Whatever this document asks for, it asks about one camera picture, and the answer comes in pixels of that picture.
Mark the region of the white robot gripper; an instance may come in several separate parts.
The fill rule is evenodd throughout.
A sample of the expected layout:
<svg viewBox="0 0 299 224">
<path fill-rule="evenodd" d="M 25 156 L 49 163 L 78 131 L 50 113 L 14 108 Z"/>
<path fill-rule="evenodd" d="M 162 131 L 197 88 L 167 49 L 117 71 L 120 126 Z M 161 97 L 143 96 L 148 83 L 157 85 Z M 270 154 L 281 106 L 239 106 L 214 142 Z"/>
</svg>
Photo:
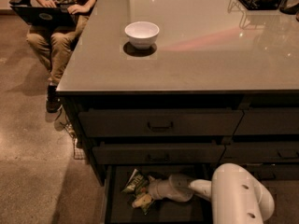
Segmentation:
<svg viewBox="0 0 299 224">
<path fill-rule="evenodd" d="M 169 199 L 179 203 L 189 201 L 193 191 L 189 188 L 192 178 L 184 174 L 172 174 L 167 179 L 155 179 L 148 175 L 148 193 L 136 197 L 132 203 L 133 208 L 151 203 L 153 200 Z"/>
</svg>

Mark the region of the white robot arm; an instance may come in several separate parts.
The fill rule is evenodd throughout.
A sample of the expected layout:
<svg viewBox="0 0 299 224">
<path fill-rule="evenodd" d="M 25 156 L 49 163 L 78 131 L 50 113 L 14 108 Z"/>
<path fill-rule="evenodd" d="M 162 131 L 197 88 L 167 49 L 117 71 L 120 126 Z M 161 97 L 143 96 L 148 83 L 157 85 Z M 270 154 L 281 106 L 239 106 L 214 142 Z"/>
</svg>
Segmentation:
<svg viewBox="0 0 299 224">
<path fill-rule="evenodd" d="M 167 198 L 185 203 L 193 195 L 211 202 L 213 224 L 263 224 L 275 211 L 270 191 L 243 167 L 224 163 L 210 181 L 172 174 L 151 179 L 132 207 L 143 207 Z"/>
</svg>

